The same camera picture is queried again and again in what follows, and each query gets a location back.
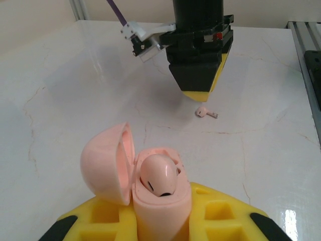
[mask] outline wall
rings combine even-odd
[[[69,0],[0,0],[0,55],[74,21]]]
[[[116,20],[106,0],[81,0],[92,20]],[[137,22],[174,20],[172,0],[114,0],[125,18]],[[321,0],[224,0],[236,26],[284,28],[288,21],[321,21]]]

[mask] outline pink earbud case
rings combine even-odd
[[[141,182],[142,162],[153,154],[170,157],[178,169],[172,195],[155,196]],[[124,123],[89,141],[81,155],[81,171],[87,186],[101,199],[129,205],[132,194],[139,240],[173,240],[184,235],[188,238],[191,186],[174,149],[146,149],[135,158],[130,126]]]

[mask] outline marble surface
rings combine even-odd
[[[0,240],[37,240],[91,198],[82,148],[125,121],[136,153],[175,148],[190,181],[264,210],[294,241],[318,240],[321,153],[291,30],[234,28],[205,103],[214,119],[194,115],[165,52],[143,64],[120,28],[79,21],[0,57]]]

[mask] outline earbud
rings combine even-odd
[[[219,117],[218,114],[208,111],[204,106],[201,106],[196,110],[196,115],[199,117],[204,117],[207,114],[211,117],[214,117],[215,119],[217,119]]]
[[[175,163],[166,155],[150,155],[140,167],[141,182],[157,197],[172,195],[175,192],[177,175]]]

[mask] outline metal frame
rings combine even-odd
[[[76,20],[90,20],[88,9],[84,0],[69,0]]]
[[[292,30],[316,132],[319,138],[319,142],[321,143],[321,110],[319,109],[311,78],[304,60],[304,53],[307,50],[321,50],[321,34],[317,30],[317,24],[319,23],[289,22],[287,27]]]

